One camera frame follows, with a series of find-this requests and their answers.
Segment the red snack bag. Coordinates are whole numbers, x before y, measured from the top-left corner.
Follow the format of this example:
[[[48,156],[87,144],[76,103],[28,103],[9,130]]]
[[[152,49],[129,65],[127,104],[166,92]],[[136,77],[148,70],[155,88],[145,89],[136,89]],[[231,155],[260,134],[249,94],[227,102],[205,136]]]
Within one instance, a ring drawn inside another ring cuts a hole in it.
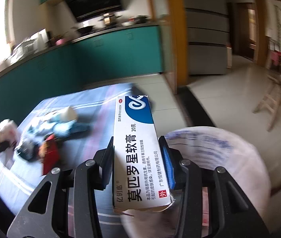
[[[38,152],[42,163],[42,175],[48,174],[60,159],[58,144],[54,134],[46,136]]]

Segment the wooden stool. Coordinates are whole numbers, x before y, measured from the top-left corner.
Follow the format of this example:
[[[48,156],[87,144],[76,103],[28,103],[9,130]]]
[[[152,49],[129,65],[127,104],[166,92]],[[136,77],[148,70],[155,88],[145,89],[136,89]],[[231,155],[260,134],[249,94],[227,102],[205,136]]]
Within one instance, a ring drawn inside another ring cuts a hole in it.
[[[270,113],[271,119],[267,127],[267,131],[270,132],[274,127],[278,110],[281,105],[281,74],[270,74],[267,75],[267,78],[269,80],[267,90],[252,112],[258,113],[259,111],[266,109]]]

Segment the black frying pan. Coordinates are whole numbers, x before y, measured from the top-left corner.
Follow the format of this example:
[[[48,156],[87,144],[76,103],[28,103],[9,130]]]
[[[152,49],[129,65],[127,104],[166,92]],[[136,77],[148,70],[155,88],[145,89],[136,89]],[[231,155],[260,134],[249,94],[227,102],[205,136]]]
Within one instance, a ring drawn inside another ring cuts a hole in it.
[[[91,26],[85,26],[85,27],[81,27],[78,28],[76,26],[71,27],[71,29],[73,29],[75,32],[77,32],[79,35],[81,36],[85,36],[90,34],[91,32],[93,32],[94,29],[94,25]]]

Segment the pink plastic bag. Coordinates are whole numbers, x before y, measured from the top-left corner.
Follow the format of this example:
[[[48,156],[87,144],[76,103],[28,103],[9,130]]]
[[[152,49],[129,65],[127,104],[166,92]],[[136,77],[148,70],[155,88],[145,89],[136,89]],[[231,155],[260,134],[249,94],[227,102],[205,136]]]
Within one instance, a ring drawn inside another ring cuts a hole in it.
[[[0,122],[0,143],[9,141],[10,145],[18,145],[20,142],[20,132],[13,120],[4,119]]]

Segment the steel cooking pot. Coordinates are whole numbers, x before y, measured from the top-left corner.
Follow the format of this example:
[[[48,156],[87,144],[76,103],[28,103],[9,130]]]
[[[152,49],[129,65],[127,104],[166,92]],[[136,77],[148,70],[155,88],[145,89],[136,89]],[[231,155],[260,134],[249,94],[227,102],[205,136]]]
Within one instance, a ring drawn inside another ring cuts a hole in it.
[[[103,23],[104,26],[115,26],[117,24],[117,19],[121,16],[116,16],[114,13],[105,13],[103,14],[100,22]]]

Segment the teal kitchen cabinets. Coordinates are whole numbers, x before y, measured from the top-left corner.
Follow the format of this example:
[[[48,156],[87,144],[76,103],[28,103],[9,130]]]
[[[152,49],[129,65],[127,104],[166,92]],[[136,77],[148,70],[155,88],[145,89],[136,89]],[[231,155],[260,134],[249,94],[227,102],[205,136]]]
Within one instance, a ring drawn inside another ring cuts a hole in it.
[[[42,100],[90,83],[162,71],[156,24],[108,30],[55,46],[0,71],[0,122],[20,124]]]

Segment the white plastic trash bag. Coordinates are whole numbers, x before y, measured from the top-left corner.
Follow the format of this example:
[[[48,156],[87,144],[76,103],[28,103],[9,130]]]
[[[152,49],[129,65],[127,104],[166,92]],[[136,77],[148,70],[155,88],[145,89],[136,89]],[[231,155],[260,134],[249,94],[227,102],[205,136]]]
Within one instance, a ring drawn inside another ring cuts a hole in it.
[[[170,132],[163,143],[174,204],[122,216],[129,237],[269,237],[270,181],[254,145],[215,127]]]

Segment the light blue cleaning cloth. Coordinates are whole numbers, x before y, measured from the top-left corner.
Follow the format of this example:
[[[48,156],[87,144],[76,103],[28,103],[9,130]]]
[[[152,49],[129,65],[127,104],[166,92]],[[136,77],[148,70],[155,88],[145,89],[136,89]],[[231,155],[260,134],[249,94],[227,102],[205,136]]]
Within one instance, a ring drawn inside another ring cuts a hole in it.
[[[78,123],[77,121],[69,121],[66,123],[57,123],[53,127],[53,134],[56,138],[65,139],[73,134],[81,133],[89,130],[89,125],[86,123]]]

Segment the dark green foil bag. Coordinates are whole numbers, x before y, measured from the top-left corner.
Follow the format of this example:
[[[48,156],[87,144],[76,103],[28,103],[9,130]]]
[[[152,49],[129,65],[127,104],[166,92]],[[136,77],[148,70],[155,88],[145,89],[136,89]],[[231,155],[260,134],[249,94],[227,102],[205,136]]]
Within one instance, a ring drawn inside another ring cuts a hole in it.
[[[33,162],[39,158],[39,147],[39,142],[29,136],[24,136],[16,147],[16,153],[23,160]]]

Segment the wooden door frame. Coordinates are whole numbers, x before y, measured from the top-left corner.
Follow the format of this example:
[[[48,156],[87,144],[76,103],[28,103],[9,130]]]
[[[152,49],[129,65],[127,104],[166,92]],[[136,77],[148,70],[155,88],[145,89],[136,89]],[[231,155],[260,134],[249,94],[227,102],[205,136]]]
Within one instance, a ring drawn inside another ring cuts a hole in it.
[[[160,27],[163,74],[174,94],[188,83],[188,37],[184,0],[149,0]]]

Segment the grey refrigerator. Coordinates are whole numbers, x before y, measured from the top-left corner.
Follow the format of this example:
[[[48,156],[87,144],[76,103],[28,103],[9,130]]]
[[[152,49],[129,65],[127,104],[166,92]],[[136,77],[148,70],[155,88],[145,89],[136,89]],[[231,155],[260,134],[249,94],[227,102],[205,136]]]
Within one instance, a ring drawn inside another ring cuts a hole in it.
[[[225,0],[184,0],[189,75],[223,75],[229,23]]]

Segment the white blue ointment box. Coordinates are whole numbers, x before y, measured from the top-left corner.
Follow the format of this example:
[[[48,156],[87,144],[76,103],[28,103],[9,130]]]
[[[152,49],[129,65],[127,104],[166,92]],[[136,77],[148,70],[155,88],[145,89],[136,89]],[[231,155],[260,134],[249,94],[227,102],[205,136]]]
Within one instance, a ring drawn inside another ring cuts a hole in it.
[[[147,96],[119,96],[113,128],[117,211],[161,212],[173,202]]]

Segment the white paper cup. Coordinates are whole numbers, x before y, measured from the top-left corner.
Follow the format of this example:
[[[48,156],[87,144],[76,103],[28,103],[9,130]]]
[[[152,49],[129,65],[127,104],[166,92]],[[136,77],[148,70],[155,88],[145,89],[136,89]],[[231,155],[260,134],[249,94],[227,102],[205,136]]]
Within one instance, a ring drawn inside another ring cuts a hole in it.
[[[56,120],[62,123],[67,123],[78,119],[78,114],[71,106],[62,108],[56,114]]]

